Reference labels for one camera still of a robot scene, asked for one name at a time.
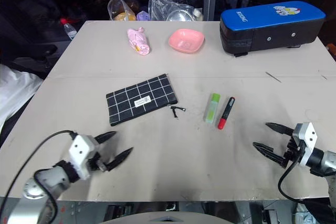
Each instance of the white table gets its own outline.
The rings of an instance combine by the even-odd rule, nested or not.
[[[138,55],[128,28],[144,27],[152,51]],[[205,35],[193,55],[169,47],[179,28]],[[268,76],[269,72],[281,82]],[[115,127],[109,125],[105,94],[168,73],[186,112],[162,108]],[[281,198],[277,182],[284,170],[262,156],[252,142],[283,154],[289,138],[264,125],[290,127],[311,121],[317,147],[336,151],[336,64],[319,39],[299,49],[251,52],[234,58],[219,38],[219,22],[86,22],[0,149],[0,195],[23,161],[49,134],[72,129],[96,136],[116,130],[105,151],[115,155],[134,146],[128,159],[109,173],[96,172],[62,195],[64,200],[246,200]],[[236,103],[223,131],[203,121],[211,93]],[[40,149],[19,177],[11,196],[40,168],[67,158],[70,138],[61,135]],[[296,167],[283,183],[294,197],[328,195],[323,178]]]

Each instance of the white label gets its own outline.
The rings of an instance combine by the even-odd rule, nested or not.
[[[236,12],[236,14],[238,14],[239,18],[240,18],[243,22],[247,22],[247,18],[244,16],[244,14],[242,14],[242,12]]]
[[[136,101],[134,102],[134,106],[137,108],[137,107],[139,107],[139,106],[141,106],[141,105],[144,105],[144,104],[146,104],[146,103],[149,103],[149,102],[151,102],[151,98],[150,98],[149,95],[147,95],[147,96],[144,97],[144,98],[141,98],[141,99],[136,100]]]

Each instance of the black cable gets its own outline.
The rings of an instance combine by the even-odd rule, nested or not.
[[[304,141],[301,141],[300,144],[299,144],[299,147],[300,147],[300,153],[299,155],[297,156],[297,158],[293,161],[293,163],[288,167],[288,169],[284,172],[284,174],[280,177],[279,179],[279,182],[278,182],[278,189],[279,189],[279,192],[287,199],[291,200],[291,201],[294,201],[296,203],[300,203],[300,204],[305,204],[305,202],[301,199],[294,199],[290,196],[288,196],[282,189],[281,189],[281,184],[283,182],[283,180],[287,177],[287,175],[293,170],[293,168],[296,166],[296,164],[299,162],[299,160],[302,158],[302,156],[304,155],[304,146],[305,146],[305,143]],[[317,206],[320,206],[320,207],[328,207],[331,209],[331,206],[330,205],[327,205],[327,204],[322,204],[322,203],[318,203],[318,202],[314,202],[314,201],[310,201],[309,203],[311,204],[314,204],[314,205],[317,205]]]
[[[282,191],[282,189],[281,189],[282,181],[283,181],[283,180],[287,177],[287,175],[293,170],[293,168],[294,168],[294,167],[296,166],[296,164],[299,162],[299,159],[300,159],[301,157],[302,157],[302,155],[299,154],[299,155],[297,156],[297,158],[293,161],[293,163],[292,163],[292,164],[288,167],[288,169],[284,172],[284,174],[280,177],[279,182],[278,182],[278,189],[279,189],[279,192],[280,192],[285,198],[287,198],[287,199],[289,199],[289,200],[292,200],[292,201],[294,201],[294,202],[297,202],[297,203],[304,204],[302,200],[300,200],[300,199],[294,199],[294,198],[288,196],[288,195],[285,194],[285,192]]]
[[[25,168],[25,166],[27,165],[27,163],[30,161],[30,159],[32,158],[32,156],[38,151],[38,149],[40,149],[40,147],[46,143],[49,139],[51,139],[52,137],[56,136],[56,135],[59,135],[59,134],[62,134],[62,133],[69,133],[71,138],[74,139],[77,135],[76,132],[74,131],[70,131],[70,130],[64,130],[64,131],[59,131],[59,132],[56,132],[50,136],[48,136],[46,139],[44,139],[36,148],[35,150],[31,153],[31,155],[28,157],[28,159],[26,160],[26,162],[22,165],[22,167],[20,168],[20,170],[17,172],[17,174],[15,175],[11,185],[9,186],[9,189],[7,190],[7,193],[2,201],[2,204],[1,204],[1,207],[0,207],[0,220],[2,218],[2,214],[3,214],[3,211],[5,209],[5,204],[7,202],[7,199],[8,199],[8,196],[9,194],[11,193],[11,190],[12,190],[12,187],[14,186],[17,178],[19,177],[20,173],[22,172],[22,170]]]
[[[49,200],[51,201],[51,204],[53,205],[54,208],[54,214],[52,215],[53,217],[50,219],[49,223],[52,223],[54,221],[54,219],[57,216],[57,212],[58,212],[58,207],[57,207],[57,203],[55,201],[55,198],[51,195],[51,193],[48,191],[48,189],[42,185],[42,183],[38,180],[37,175],[40,172],[43,172],[45,170],[49,170],[49,169],[40,169],[37,170],[36,172],[34,172],[34,181],[37,185],[39,185],[39,187],[45,192],[45,194],[48,196]]]

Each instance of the cartoon sticker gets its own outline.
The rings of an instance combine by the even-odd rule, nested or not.
[[[277,14],[281,16],[295,15],[301,11],[301,9],[295,7],[274,6],[273,8],[276,10]]]

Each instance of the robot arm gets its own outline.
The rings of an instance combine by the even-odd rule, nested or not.
[[[310,167],[311,174],[325,177],[329,186],[330,205],[335,215],[336,153],[331,151],[323,152],[315,148],[317,134],[312,123],[297,124],[294,130],[276,123],[266,123],[266,125],[278,133],[291,137],[283,157],[275,154],[273,148],[267,145],[254,142],[253,146],[264,156],[278,163],[283,168],[287,167],[289,161],[299,159],[300,166]]]
[[[77,135],[69,149],[70,162],[60,161],[51,169],[38,170],[24,188],[23,196],[11,213],[8,224],[51,223],[57,214],[55,200],[79,179],[86,180],[92,170],[110,171],[121,164],[131,153],[130,148],[105,164],[100,159],[98,147],[116,132],[95,138]]]

